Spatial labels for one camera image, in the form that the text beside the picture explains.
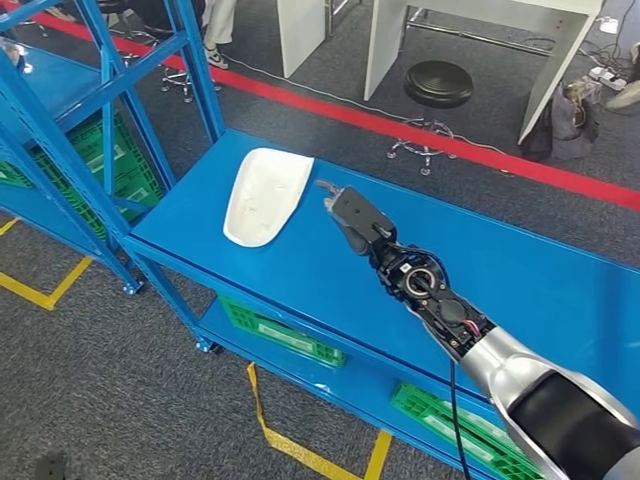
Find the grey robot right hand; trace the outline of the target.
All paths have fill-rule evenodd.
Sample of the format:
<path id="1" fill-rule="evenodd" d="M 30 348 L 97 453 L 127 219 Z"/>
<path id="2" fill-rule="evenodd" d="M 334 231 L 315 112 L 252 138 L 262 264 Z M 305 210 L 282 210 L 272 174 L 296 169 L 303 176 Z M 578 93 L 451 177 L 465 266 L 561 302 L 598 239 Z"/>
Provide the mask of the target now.
<path id="1" fill-rule="evenodd" d="M 326 180 L 315 180 L 315 185 L 327 191 L 323 204 L 328 215 L 341 231 L 356 255 L 367 256 L 371 242 L 356 228 L 365 199 L 351 186 L 339 187 Z"/>

